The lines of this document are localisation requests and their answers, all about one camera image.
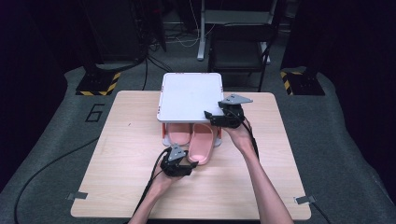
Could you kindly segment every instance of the metal leg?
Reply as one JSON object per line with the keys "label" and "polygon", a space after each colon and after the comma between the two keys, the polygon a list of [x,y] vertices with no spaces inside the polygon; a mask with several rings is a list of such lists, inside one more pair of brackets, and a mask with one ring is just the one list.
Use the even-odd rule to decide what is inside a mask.
{"label": "metal leg", "polygon": [[204,60],[205,55],[205,0],[202,0],[201,4],[201,29],[200,29],[200,41],[199,41],[199,48],[198,48],[198,61]]}
{"label": "metal leg", "polygon": [[[262,47],[262,52],[264,52],[265,49],[267,48],[267,43],[266,42],[261,42],[261,47]],[[270,56],[268,56],[267,64],[270,64],[270,63],[271,63]]]}
{"label": "metal leg", "polygon": [[[264,56],[264,62],[266,63],[266,61],[268,60],[269,56],[268,54]],[[265,74],[265,68],[266,68],[267,64],[263,65],[263,69],[262,69],[262,75],[260,76],[260,83],[259,83],[259,87],[257,89],[257,92],[261,92],[262,91],[262,82],[264,81],[264,74]]]}

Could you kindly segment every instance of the pink slipper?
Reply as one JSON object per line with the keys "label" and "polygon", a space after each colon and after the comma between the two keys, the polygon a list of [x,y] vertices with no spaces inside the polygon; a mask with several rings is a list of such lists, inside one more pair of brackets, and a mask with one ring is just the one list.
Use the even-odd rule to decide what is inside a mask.
{"label": "pink slipper", "polygon": [[190,162],[198,161],[198,165],[205,165],[209,162],[218,131],[219,128],[205,123],[195,123],[192,126],[188,154]]}
{"label": "pink slipper", "polygon": [[178,143],[183,146],[190,142],[191,126],[189,123],[168,123],[166,124],[166,130],[172,145]]}

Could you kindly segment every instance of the chair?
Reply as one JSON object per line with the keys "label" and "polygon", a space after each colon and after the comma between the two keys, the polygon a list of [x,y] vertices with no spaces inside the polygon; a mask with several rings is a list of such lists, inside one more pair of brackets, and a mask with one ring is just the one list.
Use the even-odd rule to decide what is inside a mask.
{"label": "chair", "polygon": [[[208,72],[226,74],[261,73],[258,92],[262,81],[277,28],[283,15],[286,0],[277,0],[271,23],[227,23],[215,27],[211,39]],[[261,42],[266,42],[262,49]]]}

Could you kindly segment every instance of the dark background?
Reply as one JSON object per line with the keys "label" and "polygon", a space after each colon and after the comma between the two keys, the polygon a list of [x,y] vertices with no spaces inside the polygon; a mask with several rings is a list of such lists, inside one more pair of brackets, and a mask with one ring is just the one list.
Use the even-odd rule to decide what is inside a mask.
{"label": "dark background", "polygon": [[[320,72],[336,88],[350,135],[364,158],[380,174],[392,200],[396,201],[392,165],[396,160],[393,144],[396,135],[393,70],[396,27],[392,14],[396,6],[392,1],[362,3],[350,0],[338,8],[339,2],[302,1],[282,66],[308,65],[318,41],[323,35],[332,35],[326,34],[332,14],[337,10],[347,12],[337,23],[336,41],[326,51]],[[73,34],[82,39],[84,49],[96,63],[103,62],[104,52],[114,51],[100,47],[95,31],[103,27],[92,29],[86,8],[78,0],[8,0],[0,4],[2,189],[64,98],[67,85],[64,73],[81,66],[76,42],[71,40]],[[111,15],[104,12],[104,16],[113,18]],[[77,30],[76,33],[71,32],[72,28],[65,23],[69,20],[74,21],[72,28]],[[120,26],[112,32],[119,31],[125,29]],[[136,35],[136,31],[132,30],[130,34]],[[132,49],[137,48],[138,41],[134,42]]]}
{"label": "dark background", "polygon": [[[336,88],[346,128],[394,202],[395,10],[394,1],[304,0],[282,62],[283,68],[293,68],[309,66],[313,57],[324,58],[319,71]],[[334,41],[318,54],[318,43],[325,36]]]}

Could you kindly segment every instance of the hand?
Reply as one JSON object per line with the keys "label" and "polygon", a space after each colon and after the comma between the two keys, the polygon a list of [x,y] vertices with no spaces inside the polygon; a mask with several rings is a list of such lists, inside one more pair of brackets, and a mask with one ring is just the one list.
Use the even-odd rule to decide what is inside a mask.
{"label": "hand", "polygon": [[[250,123],[246,119],[244,120],[244,123],[251,130]],[[223,130],[230,135],[231,140],[233,140],[233,144],[239,149],[239,151],[242,153],[251,150],[254,151],[253,145],[251,144],[250,133],[243,124],[239,125],[236,129],[223,128]]]}
{"label": "hand", "polygon": [[156,196],[163,195],[173,183],[177,182],[183,176],[168,176],[166,175],[160,167],[161,161],[158,162],[157,167],[154,171],[154,180],[149,189],[149,193],[153,193]]}

